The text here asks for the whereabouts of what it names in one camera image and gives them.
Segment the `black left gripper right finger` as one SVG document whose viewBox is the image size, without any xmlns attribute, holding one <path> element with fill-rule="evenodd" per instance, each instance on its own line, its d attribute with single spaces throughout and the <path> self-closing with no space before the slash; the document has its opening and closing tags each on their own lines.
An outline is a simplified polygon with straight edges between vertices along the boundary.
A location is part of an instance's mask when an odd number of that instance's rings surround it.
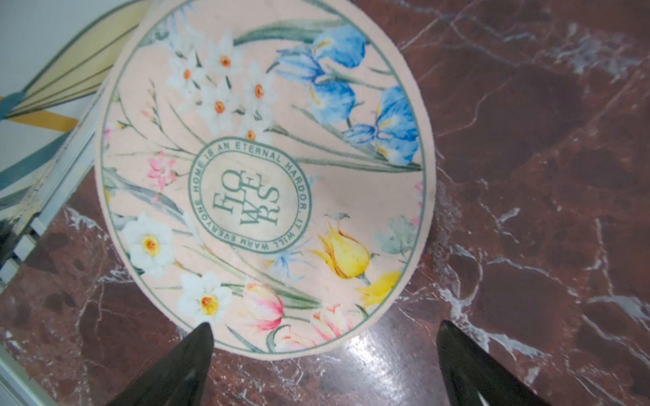
<svg viewBox="0 0 650 406">
<path fill-rule="evenodd" d="M 547 404 L 453 322 L 444 320 L 440 323 L 437 346 L 450 404 Z"/>
</svg>

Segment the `beige doodle coaster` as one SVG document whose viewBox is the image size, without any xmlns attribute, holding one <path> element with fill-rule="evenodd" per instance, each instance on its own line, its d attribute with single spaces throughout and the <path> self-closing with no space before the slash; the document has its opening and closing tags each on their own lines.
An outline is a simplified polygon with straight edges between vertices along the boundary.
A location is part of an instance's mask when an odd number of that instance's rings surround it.
<svg viewBox="0 0 650 406">
<path fill-rule="evenodd" d="M 433 133 L 396 45 L 349 1 L 156 1 L 109 76 L 97 188 L 147 299 L 216 348 L 338 348 L 408 284 Z"/>
</svg>

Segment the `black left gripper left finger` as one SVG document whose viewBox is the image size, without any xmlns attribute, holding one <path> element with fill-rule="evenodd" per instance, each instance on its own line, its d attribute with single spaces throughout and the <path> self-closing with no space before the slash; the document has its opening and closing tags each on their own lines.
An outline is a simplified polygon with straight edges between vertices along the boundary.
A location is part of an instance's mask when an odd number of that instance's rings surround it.
<svg viewBox="0 0 650 406">
<path fill-rule="evenodd" d="M 204 322 L 178 343 L 111 405 L 198 405 L 214 350 L 213 331 Z"/>
</svg>

